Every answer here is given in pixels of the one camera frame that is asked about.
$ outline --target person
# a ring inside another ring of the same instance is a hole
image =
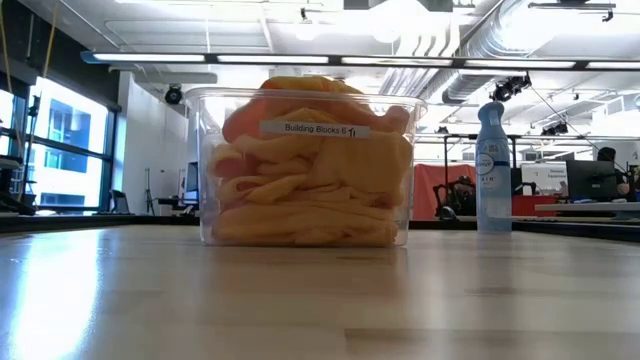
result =
[[[616,161],[616,150],[610,147],[603,147],[598,150],[598,161]],[[616,184],[618,184],[618,194],[625,196],[629,193],[629,184],[624,180],[624,174],[622,171],[615,169],[616,171]]]

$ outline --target computer monitor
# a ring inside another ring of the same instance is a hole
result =
[[[610,201],[620,197],[612,161],[567,160],[569,197]]]
[[[198,162],[190,162],[187,165],[187,181],[184,187],[185,192],[198,191]]]

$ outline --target fluorescent light fixture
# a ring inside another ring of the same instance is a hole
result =
[[[218,55],[218,62],[247,64],[328,64],[329,57],[297,55]]]
[[[526,76],[523,70],[500,70],[500,69],[460,69],[460,75],[494,75],[494,76]]]
[[[591,10],[607,11],[615,9],[616,4],[563,4],[563,3],[529,3],[529,9],[545,10]]]
[[[257,4],[262,0],[214,1],[214,0],[116,0],[118,4],[148,4],[148,5],[218,5],[220,3]]]
[[[424,59],[424,58],[400,58],[400,57],[343,57],[342,64],[344,65],[415,65],[415,66],[450,66],[451,59]]]
[[[587,69],[640,69],[639,61],[596,61],[590,62]]]
[[[97,60],[104,62],[204,62],[201,54],[93,54]]]
[[[575,61],[562,60],[503,60],[503,59],[470,59],[464,63],[465,67],[496,67],[496,68],[532,68],[532,69],[569,69],[576,65]]]

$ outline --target white label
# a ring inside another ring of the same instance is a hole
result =
[[[319,123],[261,121],[260,131],[263,133],[334,136],[347,138],[368,138],[371,130],[368,126],[331,125]]]
[[[496,190],[502,186],[502,178],[497,171],[478,176],[480,186],[486,190]]]
[[[476,173],[486,175],[493,170],[493,158],[489,154],[478,154],[476,158]]]

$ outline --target plastic container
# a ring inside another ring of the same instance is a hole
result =
[[[214,88],[186,98],[203,243],[406,243],[421,100]]]

